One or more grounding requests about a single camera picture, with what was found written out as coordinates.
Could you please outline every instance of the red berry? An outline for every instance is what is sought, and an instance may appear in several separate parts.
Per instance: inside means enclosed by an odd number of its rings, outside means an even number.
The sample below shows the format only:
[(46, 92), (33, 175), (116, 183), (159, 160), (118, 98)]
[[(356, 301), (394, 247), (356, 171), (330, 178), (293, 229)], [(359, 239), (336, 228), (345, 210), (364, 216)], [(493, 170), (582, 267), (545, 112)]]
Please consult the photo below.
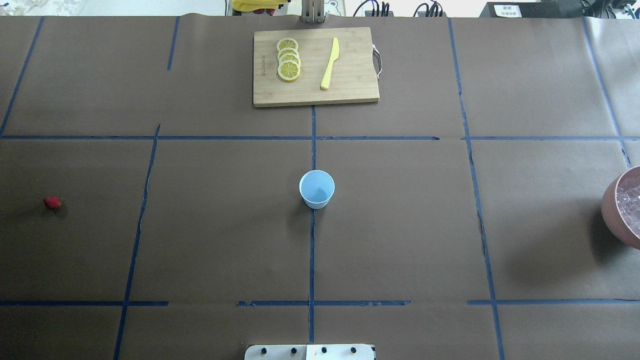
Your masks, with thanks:
[(55, 196), (46, 197), (44, 198), (44, 206), (46, 206), (47, 209), (50, 210), (57, 210), (60, 209), (60, 206), (62, 206), (62, 200)]

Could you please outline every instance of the bowl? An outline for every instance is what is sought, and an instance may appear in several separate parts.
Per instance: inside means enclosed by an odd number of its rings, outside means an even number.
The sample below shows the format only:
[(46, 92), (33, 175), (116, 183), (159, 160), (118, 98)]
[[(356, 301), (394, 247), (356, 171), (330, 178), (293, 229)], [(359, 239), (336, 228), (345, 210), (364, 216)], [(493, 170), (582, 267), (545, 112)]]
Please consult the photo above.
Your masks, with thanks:
[(623, 243), (636, 249), (640, 249), (640, 238), (626, 223), (620, 212), (620, 205), (618, 204), (620, 183), (626, 183), (627, 181), (633, 180), (638, 180), (638, 183), (640, 183), (640, 167), (630, 168), (622, 175), (618, 176), (618, 178), (609, 185), (602, 196), (601, 210), (604, 222), (607, 224), (607, 227), (611, 230), (613, 235)]

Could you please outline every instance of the light blue plastic cup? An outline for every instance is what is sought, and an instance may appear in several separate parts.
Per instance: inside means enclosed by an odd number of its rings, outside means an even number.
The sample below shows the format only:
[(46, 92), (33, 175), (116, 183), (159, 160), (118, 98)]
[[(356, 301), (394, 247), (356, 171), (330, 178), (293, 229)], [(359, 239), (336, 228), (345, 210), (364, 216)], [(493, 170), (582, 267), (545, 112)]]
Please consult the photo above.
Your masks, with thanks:
[(334, 190), (333, 178), (322, 170), (311, 170), (300, 179), (300, 195), (312, 209), (325, 207)]

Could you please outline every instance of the lemon slice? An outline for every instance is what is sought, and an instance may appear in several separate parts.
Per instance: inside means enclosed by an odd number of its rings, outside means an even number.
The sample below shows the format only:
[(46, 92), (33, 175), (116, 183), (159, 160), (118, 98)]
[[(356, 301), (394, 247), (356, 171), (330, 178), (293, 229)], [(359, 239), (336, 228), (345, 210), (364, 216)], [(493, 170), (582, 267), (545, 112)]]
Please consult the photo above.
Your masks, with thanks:
[(282, 57), (282, 55), (284, 54), (295, 54), (298, 57), (300, 57), (300, 54), (298, 54), (298, 50), (295, 50), (292, 47), (283, 47), (279, 52), (278, 52), (278, 59), (280, 59)]
[(278, 76), (284, 81), (294, 81), (300, 76), (300, 64), (294, 60), (285, 60), (278, 65)]
[(280, 39), (280, 41), (278, 41), (277, 45), (276, 45), (276, 50), (280, 51), (282, 49), (284, 49), (285, 47), (291, 47), (295, 50), (298, 50), (298, 42), (295, 39), (292, 38), (283, 38)]
[(300, 57), (294, 53), (286, 53), (284, 55), (282, 55), (279, 59), (278, 59), (278, 63), (282, 63), (283, 61), (287, 61), (287, 60), (293, 60), (296, 63), (298, 63), (298, 65), (300, 64)]

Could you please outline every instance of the cutting board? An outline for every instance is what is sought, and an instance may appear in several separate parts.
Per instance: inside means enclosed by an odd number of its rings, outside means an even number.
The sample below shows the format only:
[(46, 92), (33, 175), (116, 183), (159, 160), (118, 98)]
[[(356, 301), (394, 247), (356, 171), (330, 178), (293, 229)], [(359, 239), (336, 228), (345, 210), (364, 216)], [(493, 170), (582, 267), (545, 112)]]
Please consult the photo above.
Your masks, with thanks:
[[(333, 64), (331, 86), (320, 89), (333, 38), (340, 42), (340, 58)], [(278, 77), (276, 44), (282, 38), (298, 42), (300, 77), (291, 83)], [(257, 31), (253, 34), (253, 105), (299, 106), (376, 102), (380, 99), (373, 66), (370, 28)]]

